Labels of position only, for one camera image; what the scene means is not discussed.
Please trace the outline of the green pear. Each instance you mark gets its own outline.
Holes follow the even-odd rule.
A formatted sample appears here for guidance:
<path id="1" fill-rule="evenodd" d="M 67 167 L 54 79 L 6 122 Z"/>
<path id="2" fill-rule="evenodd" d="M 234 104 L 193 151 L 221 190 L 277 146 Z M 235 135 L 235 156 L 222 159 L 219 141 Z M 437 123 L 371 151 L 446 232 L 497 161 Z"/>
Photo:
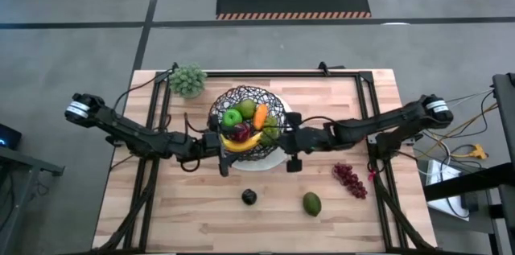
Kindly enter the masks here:
<path id="1" fill-rule="evenodd" d="M 236 104 L 235 110 L 237 110 L 240 113 L 244 120 L 249 120 L 253 118 L 256 107 L 257 105 L 255 101 L 251 99 L 245 99 Z"/>

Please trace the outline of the black wire basket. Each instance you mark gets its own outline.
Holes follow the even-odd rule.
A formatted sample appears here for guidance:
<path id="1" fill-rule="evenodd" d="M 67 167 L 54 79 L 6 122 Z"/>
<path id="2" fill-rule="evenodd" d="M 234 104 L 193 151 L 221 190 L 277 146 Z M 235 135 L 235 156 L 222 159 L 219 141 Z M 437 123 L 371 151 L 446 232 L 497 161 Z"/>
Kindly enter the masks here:
<path id="1" fill-rule="evenodd" d="M 245 99 L 251 99 L 251 100 L 255 101 L 256 105 L 257 105 L 258 98 L 263 93 L 271 93 L 271 92 L 268 90 L 265 90 L 263 88 L 259 88 L 259 87 L 240 85 L 240 86 L 237 86 L 236 88 L 231 88 L 231 89 L 227 90 L 225 93 L 218 96 L 218 98 L 215 100 L 215 102 L 213 102 L 211 109 L 209 110 L 209 115 L 216 114 L 219 117 L 221 132 L 227 139 L 232 141 L 230 139 L 230 135 L 233 133 L 233 127 L 226 127 L 222 124 L 223 113 L 226 112 L 228 109 L 235 109 L 236 104 L 238 104 L 240 101 L 243 101 Z M 249 127 L 252 131 L 251 137 L 253 137 L 255 134 L 257 134 L 259 132 L 262 132 L 262 129 L 261 130 L 254 129 L 253 118 L 251 118 L 249 120 L 243 119 L 243 122 L 249 125 Z M 278 128 L 279 128 L 280 134 L 281 134 L 286 127 L 278 126 Z M 242 160 L 243 154 L 245 152 L 234 153 L 234 152 L 229 152 L 225 149 L 226 154 L 229 154 L 229 153 L 238 154 L 239 155 L 238 160 Z"/>

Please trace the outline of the black table beam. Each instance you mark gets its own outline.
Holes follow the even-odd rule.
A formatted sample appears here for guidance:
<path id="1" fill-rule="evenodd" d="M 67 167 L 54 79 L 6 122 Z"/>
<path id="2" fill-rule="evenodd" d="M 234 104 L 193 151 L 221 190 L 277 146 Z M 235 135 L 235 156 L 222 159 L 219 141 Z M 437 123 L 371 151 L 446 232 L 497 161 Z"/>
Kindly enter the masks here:
<path id="1" fill-rule="evenodd" d="M 444 199 L 468 192 L 489 190 L 500 185 L 515 187 L 515 165 L 510 162 L 423 188 L 426 201 Z"/>

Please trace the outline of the orange mango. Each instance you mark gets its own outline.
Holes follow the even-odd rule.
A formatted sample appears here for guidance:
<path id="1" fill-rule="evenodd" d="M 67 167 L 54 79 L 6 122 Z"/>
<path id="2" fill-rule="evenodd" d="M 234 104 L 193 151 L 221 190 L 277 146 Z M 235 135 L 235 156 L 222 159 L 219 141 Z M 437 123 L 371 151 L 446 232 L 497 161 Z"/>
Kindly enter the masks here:
<path id="1" fill-rule="evenodd" d="M 265 120 L 268 113 L 268 107 L 266 104 L 260 104 L 255 109 L 253 115 L 253 127 L 256 130 L 261 130 L 265 124 Z"/>

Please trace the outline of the black computer with blue light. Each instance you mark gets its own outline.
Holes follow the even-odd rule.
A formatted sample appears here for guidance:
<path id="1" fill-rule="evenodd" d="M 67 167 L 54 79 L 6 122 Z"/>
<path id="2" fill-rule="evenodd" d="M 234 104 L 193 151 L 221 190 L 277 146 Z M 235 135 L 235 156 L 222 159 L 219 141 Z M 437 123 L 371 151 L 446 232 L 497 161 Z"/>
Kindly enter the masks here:
<path id="1" fill-rule="evenodd" d="M 0 123 L 0 147 L 17 150 L 21 138 L 22 134 L 19 131 Z"/>

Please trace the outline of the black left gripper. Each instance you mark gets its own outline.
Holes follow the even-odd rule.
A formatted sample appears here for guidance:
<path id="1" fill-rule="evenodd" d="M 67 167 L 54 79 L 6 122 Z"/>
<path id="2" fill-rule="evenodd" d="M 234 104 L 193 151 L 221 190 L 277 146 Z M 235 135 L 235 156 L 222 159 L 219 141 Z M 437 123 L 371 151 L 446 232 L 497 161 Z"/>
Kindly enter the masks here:
<path id="1" fill-rule="evenodd" d="M 208 117 L 208 128 L 202 134 L 201 145 L 203 148 L 203 157 L 219 157 L 219 172 L 222 177 L 229 176 L 229 168 L 238 160 L 238 154 L 225 154 L 220 134 L 216 131 L 220 128 L 219 117 L 216 114 L 210 114 Z"/>

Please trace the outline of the red apple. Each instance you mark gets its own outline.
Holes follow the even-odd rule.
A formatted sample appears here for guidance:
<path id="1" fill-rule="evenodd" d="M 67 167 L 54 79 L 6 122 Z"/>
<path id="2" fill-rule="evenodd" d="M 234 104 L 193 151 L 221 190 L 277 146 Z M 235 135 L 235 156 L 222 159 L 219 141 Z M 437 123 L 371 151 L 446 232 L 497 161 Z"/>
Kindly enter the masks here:
<path id="1" fill-rule="evenodd" d="M 230 135 L 230 139 L 234 142 L 245 142 L 252 135 L 252 131 L 248 124 L 242 122 L 233 127 L 233 133 Z"/>

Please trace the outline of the yellow banana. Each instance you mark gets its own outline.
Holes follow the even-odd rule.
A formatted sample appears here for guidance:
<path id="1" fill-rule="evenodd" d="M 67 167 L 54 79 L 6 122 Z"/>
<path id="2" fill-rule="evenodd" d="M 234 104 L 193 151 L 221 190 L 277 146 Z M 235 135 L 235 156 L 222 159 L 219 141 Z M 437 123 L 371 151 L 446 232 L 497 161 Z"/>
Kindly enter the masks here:
<path id="1" fill-rule="evenodd" d="M 224 148 L 229 152 L 241 153 L 253 149 L 260 143 L 263 132 L 255 134 L 253 137 L 247 139 L 245 142 L 233 142 L 227 139 L 223 134 L 220 135 L 220 140 Z"/>

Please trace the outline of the red grape bunch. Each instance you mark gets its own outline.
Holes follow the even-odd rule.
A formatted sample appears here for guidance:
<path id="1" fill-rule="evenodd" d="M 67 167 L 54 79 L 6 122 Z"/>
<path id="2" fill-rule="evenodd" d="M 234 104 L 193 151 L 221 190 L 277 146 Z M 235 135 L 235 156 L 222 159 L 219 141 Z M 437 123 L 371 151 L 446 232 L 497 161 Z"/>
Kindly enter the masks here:
<path id="1" fill-rule="evenodd" d="M 332 168 L 332 176 L 354 197 L 365 199 L 368 192 L 353 167 L 349 164 L 337 163 Z"/>

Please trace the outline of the black side table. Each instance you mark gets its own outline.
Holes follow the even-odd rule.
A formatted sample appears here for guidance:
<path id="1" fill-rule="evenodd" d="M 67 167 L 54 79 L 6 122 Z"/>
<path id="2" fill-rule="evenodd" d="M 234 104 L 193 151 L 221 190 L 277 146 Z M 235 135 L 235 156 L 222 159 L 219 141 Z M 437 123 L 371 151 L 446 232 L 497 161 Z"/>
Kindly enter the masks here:
<path id="1" fill-rule="evenodd" d="M 492 82 L 510 160 L 515 164 L 515 73 L 496 74 Z"/>

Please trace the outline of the green grape bunch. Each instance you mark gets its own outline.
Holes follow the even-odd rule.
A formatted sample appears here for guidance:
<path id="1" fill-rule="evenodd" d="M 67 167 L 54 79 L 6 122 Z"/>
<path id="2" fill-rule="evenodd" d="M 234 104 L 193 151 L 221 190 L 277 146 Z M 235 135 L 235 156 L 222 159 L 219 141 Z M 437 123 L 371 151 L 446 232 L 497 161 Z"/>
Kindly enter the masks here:
<path id="1" fill-rule="evenodd" d="M 262 128 L 262 138 L 260 140 L 260 144 L 262 146 L 273 146 L 280 135 L 280 130 L 278 128 L 278 121 L 275 117 L 268 116 L 265 119 L 263 128 Z"/>

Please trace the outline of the green avocado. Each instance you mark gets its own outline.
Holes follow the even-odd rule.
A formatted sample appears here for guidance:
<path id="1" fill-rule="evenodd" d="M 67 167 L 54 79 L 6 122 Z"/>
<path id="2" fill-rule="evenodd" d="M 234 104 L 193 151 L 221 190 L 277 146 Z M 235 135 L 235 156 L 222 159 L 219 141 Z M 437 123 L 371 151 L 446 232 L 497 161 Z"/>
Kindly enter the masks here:
<path id="1" fill-rule="evenodd" d="M 320 198 L 313 192 L 307 192 L 303 196 L 303 209 L 309 216 L 317 217 L 322 210 Z"/>

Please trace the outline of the dark plum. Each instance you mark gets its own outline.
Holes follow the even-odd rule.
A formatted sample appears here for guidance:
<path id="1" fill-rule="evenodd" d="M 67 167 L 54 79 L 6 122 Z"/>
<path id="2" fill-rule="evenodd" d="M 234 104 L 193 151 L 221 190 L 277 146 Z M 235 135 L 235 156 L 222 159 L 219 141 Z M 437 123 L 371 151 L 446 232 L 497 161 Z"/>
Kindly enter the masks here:
<path id="1" fill-rule="evenodd" d="M 241 193 L 241 199 L 246 205 L 253 205 L 256 203 L 258 199 L 258 195 L 255 191 L 251 189 L 245 189 Z"/>

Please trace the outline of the white round mat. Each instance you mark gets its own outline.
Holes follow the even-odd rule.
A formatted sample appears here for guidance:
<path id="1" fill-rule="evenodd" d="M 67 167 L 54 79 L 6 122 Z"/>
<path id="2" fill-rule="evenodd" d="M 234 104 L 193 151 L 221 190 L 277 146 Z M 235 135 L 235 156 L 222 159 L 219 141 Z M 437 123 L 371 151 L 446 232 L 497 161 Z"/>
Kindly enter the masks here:
<path id="1" fill-rule="evenodd" d="M 291 111 L 291 107 L 278 95 L 263 93 L 257 105 L 267 104 L 268 116 L 274 117 L 276 126 L 288 128 L 284 113 Z M 237 160 L 232 167 L 239 171 L 268 171 L 287 159 L 285 152 L 278 146 L 257 145 L 243 154 L 242 160 Z"/>

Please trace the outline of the green apple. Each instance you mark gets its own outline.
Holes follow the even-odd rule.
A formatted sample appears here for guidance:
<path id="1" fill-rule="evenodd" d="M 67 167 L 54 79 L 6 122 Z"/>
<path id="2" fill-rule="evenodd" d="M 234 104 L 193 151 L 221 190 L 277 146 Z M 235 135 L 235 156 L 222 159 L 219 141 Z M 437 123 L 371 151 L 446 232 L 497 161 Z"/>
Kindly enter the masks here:
<path id="1" fill-rule="evenodd" d="M 241 113 L 236 109 L 228 109 L 223 113 L 222 124 L 226 127 L 234 127 L 243 122 Z"/>

